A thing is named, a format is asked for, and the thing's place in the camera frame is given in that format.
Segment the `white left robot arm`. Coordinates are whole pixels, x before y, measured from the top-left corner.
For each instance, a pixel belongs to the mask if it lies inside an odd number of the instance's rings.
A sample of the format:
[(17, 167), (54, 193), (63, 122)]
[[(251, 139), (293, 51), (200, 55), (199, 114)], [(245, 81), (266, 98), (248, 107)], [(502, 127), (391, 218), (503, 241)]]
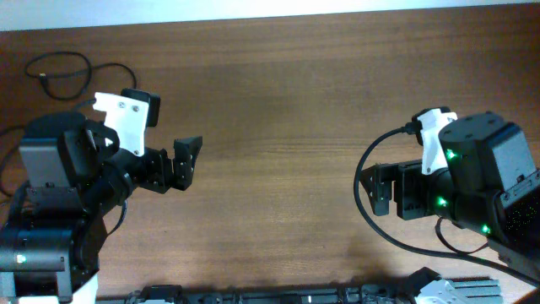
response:
[(30, 122), (19, 152), (29, 180), (13, 196), (1, 229), (1, 295), (51, 296), (69, 303), (100, 269), (104, 217), (138, 187), (187, 190), (203, 139), (177, 139), (135, 155), (117, 132), (75, 111)]

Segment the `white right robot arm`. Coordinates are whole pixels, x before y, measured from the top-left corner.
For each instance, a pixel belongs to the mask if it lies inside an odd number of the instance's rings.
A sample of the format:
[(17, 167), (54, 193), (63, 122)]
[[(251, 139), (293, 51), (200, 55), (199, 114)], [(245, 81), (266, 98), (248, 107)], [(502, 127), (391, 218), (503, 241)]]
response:
[[(423, 148), (420, 159), (365, 167), (378, 144), (400, 133), (416, 137)], [(354, 199), (367, 224), (396, 247), (539, 284), (539, 168), (522, 129), (491, 111), (458, 117), (445, 106), (428, 108), (384, 133), (360, 158)], [(478, 233), (498, 253), (498, 262), (453, 246), (441, 252), (398, 241), (371, 218), (387, 215), (390, 202), (402, 220), (435, 216)]]

